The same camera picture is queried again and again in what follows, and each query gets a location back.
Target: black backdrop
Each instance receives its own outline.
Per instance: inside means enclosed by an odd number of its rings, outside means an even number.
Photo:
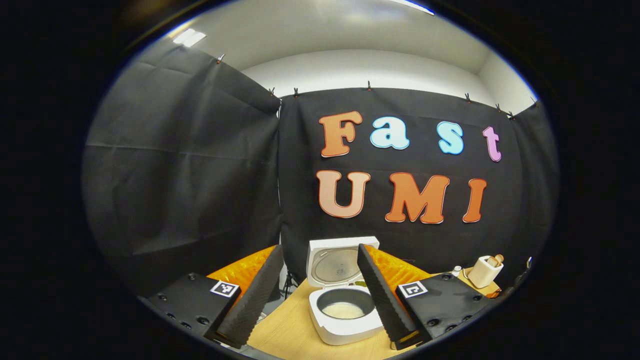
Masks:
[[[358,111],[363,121],[355,125],[352,142],[343,140],[349,153],[323,158],[320,152],[324,128],[318,120],[350,111]],[[372,145],[372,123],[384,116],[404,121],[410,141],[407,148],[382,149]],[[284,97],[278,176],[287,266],[302,280],[306,277],[302,254],[306,253],[309,240],[373,235],[379,239],[381,250],[428,272],[448,271],[454,265],[473,266],[479,256],[501,253],[505,267],[497,282],[509,286],[546,238],[559,181],[557,161],[547,160],[556,154],[555,148],[549,147],[554,140],[543,111],[534,106],[522,118],[515,118],[510,120],[504,112],[485,104],[469,104],[459,97],[415,90],[350,88]],[[440,150],[436,126],[441,121],[461,126],[462,153],[444,154]],[[497,147],[502,158],[498,162],[492,161],[487,151],[483,130],[488,126],[499,135]],[[336,198],[343,206],[351,201],[347,174],[371,175],[359,215],[336,218],[320,208],[318,170],[341,173]],[[441,224],[385,220],[394,198],[394,184],[389,180],[394,172],[413,175],[420,191],[433,175],[449,178]],[[474,178],[487,182],[482,217],[478,222],[464,223],[470,198],[468,182]],[[529,232],[531,226],[535,226],[535,232]]]
[[[121,73],[88,135],[87,217],[138,295],[278,243],[280,102],[216,60],[158,41]]]

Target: wooden table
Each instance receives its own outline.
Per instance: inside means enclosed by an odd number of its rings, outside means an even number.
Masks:
[[[459,278],[483,295],[500,291],[494,282],[477,289],[464,278],[462,272]],[[309,305],[309,294],[318,289],[304,280],[287,300],[255,326],[248,345],[285,360],[379,360],[415,348],[412,346],[392,350],[391,341],[384,329],[377,335],[356,343],[339,346],[324,343],[311,320]]]

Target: ceiling light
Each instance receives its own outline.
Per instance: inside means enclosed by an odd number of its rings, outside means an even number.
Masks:
[[[205,37],[207,37],[207,35],[203,33],[199,33],[194,29],[187,29],[185,30],[185,32],[173,39],[173,42],[175,42],[176,44],[182,44],[186,47],[191,47]]]
[[[389,0],[389,1],[393,1],[394,3],[398,3],[398,4],[409,6],[410,8],[414,8],[416,10],[420,10],[422,12],[426,12],[429,15],[434,15],[434,16],[436,15],[431,10],[425,8],[424,6],[421,6],[421,5],[418,5],[418,4],[414,4],[411,1],[407,1],[407,0]]]

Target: toothpick holder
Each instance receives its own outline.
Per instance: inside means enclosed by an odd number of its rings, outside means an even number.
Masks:
[[[473,283],[473,285],[478,288],[484,288],[492,283],[496,276],[500,273],[502,268],[504,267],[504,263],[500,264],[498,267],[493,267],[491,264],[487,263],[486,260],[491,256],[481,256],[476,261],[476,265],[468,275],[469,280]]]

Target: ceiling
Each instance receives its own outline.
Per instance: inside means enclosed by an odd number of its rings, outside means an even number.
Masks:
[[[207,35],[193,47],[244,70],[315,51],[371,49],[442,61],[477,74],[490,50],[455,25],[389,0],[237,0],[181,27]]]

